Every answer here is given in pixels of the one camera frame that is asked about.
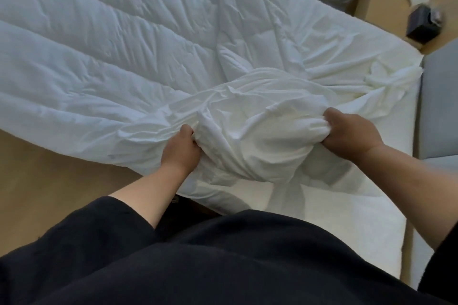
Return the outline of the person's right hand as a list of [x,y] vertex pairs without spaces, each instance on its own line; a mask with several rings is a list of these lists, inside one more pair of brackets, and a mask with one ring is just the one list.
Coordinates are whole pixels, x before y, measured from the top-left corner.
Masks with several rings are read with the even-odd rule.
[[338,157],[357,163],[367,152],[384,142],[375,125],[356,115],[344,114],[344,123],[331,129],[322,145]]

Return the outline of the white mattress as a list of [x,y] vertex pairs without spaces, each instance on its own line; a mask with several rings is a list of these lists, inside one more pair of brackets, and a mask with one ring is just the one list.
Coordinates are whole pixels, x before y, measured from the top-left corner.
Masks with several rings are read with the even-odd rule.
[[[307,68],[333,69],[376,50],[395,60],[402,54],[402,64],[421,64],[422,55],[406,42],[321,1],[289,0],[289,13],[296,40],[306,51]],[[221,215],[255,209],[310,222],[400,277],[406,218],[355,167],[330,190],[240,180],[232,187],[197,182],[180,195]]]

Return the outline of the person's left hand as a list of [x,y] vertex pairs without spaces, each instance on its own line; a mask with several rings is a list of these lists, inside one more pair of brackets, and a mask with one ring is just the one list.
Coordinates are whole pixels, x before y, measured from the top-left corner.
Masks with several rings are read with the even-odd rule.
[[203,151],[195,140],[193,144],[180,143],[179,131],[168,140],[163,150],[161,169],[170,169],[181,176],[188,176],[198,166]]

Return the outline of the person's left forearm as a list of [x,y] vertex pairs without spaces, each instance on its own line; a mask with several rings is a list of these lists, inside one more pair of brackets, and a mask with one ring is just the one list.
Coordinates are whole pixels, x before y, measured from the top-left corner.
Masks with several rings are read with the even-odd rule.
[[123,202],[153,228],[159,224],[169,204],[192,169],[180,163],[164,163],[159,169],[110,194]]

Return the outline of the white quilted duvet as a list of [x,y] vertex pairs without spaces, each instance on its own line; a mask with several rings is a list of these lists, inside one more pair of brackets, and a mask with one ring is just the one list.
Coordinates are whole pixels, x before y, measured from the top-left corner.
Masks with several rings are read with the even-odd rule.
[[0,130],[111,164],[258,67],[303,74],[289,0],[0,0]]

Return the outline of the person's right forearm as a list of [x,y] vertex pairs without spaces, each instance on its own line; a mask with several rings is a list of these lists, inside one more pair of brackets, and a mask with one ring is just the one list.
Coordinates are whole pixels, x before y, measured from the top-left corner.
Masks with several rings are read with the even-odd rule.
[[358,153],[352,161],[437,250],[458,223],[458,176],[384,144]]

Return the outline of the black box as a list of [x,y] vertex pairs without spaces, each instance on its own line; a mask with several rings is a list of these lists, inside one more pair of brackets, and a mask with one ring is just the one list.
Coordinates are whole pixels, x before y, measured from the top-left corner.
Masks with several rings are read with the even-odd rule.
[[426,4],[418,5],[409,15],[406,37],[425,45],[442,31],[442,13]]

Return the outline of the person's black shirt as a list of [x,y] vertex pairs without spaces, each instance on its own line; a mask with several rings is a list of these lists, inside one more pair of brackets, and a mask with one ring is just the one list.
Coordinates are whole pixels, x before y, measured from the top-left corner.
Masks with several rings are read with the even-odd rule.
[[458,223],[418,290],[311,223],[257,210],[163,241],[102,197],[0,257],[0,305],[458,305]]

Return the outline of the grey upholstered headboard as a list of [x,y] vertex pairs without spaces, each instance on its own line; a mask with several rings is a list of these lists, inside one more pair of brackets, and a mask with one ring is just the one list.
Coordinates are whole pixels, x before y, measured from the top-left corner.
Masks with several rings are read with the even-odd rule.
[[458,38],[426,55],[414,137],[414,156],[458,175]]

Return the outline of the white duvet cover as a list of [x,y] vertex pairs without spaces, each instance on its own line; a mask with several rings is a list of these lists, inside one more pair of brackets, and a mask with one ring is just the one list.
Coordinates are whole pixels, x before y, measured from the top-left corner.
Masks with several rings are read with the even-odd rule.
[[234,189],[243,180],[371,195],[354,165],[320,145],[330,133],[326,108],[384,120],[420,80],[423,56],[379,27],[318,0],[288,0],[262,55],[284,49],[285,64],[249,63],[220,21],[217,44],[227,82],[164,104],[117,132],[116,156],[146,175],[183,124],[205,155],[194,178]]

